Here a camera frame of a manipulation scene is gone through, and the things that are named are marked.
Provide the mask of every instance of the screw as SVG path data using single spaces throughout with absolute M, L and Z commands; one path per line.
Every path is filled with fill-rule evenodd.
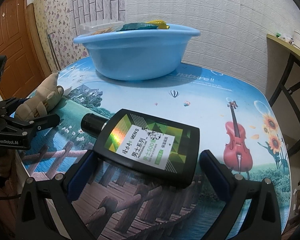
M 33 182 L 33 178 L 30 177 L 30 178 L 26 179 L 26 183 L 30 184 L 32 182 Z
M 63 179 L 63 174 L 62 173 L 58 173 L 56 176 L 54 176 L 54 178 L 56 180 L 62 180 Z
M 235 179 L 237 179 L 237 180 L 242 180 L 242 179 L 243 179 L 243 176 L 242 176 L 241 174 L 239 174 L 239 173 L 236 173 L 236 174 L 234 175 L 234 177 L 235 177 Z
M 265 178 L 265 183 L 266 183 L 266 184 L 271 184 L 271 182 L 272 182 L 271 179 Z

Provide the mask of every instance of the black bottle cap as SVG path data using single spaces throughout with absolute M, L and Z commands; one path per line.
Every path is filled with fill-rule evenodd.
M 81 129 L 94 138 L 98 138 L 101 130 L 108 121 L 109 119 L 95 114 L 86 114 L 81 120 Z

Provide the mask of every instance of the door panel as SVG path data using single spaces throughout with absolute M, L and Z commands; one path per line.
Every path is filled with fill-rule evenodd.
M 5 0 L 0 7 L 0 55 L 8 58 L 0 82 L 5 98 L 24 98 L 43 81 L 27 34 L 24 0 Z

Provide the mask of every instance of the holographic label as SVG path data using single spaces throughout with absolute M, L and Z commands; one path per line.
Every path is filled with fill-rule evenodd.
M 190 131 L 135 114 L 126 114 L 114 127 L 105 148 L 155 168 L 182 173 Z

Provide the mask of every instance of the bottle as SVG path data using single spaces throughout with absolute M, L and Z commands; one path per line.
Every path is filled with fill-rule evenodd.
M 99 158 L 185 188 L 196 168 L 200 130 L 186 124 L 121 109 L 110 120 L 86 114 L 81 128 L 97 138 Z

